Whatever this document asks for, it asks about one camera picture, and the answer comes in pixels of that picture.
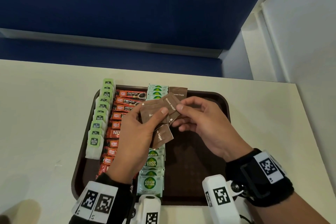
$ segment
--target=right hand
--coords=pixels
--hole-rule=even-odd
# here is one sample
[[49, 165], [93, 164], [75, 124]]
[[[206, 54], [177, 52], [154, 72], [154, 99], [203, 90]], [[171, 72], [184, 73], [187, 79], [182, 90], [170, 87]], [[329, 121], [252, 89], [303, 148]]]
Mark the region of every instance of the right hand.
[[209, 150], [224, 158], [226, 162], [240, 158], [253, 150], [240, 137], [216, 103], [199, 97], [190, 97], [181, 100], [176, 109], [182, 114], [182, 118], [175, 120], [172, 126], [179, 126], [181, 132], [191, 130], [198, 133]]

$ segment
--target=black wristband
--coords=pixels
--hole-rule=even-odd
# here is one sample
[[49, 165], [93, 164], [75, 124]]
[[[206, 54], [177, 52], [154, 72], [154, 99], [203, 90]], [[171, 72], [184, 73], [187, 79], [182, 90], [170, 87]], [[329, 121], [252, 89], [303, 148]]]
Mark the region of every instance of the black wristband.
[[228, 162], [226, 178], [243, 185], [247, 192], [247, 200], [254, 206], [268, 207], [279, 204], [293, 194], [293, 184], [280, 169], [283, 179], [271, 184], [254, 158], [259, 153], [259, 149], [254, 149], [249, 154]]

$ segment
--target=table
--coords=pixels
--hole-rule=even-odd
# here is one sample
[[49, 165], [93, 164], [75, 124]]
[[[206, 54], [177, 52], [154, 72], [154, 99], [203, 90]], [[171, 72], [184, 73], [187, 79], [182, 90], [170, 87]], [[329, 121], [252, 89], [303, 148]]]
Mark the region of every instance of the table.
[[[231, 122], [267, 149], [296, 192], [330, 223], [336, 198], [295, 84], [0, 60], [0, 213], [15, 223], [67, 223], [71, 179], [103, 78], [218, 92]], [[211, 223], [207, 207], [163, 206], [161, 223]]]

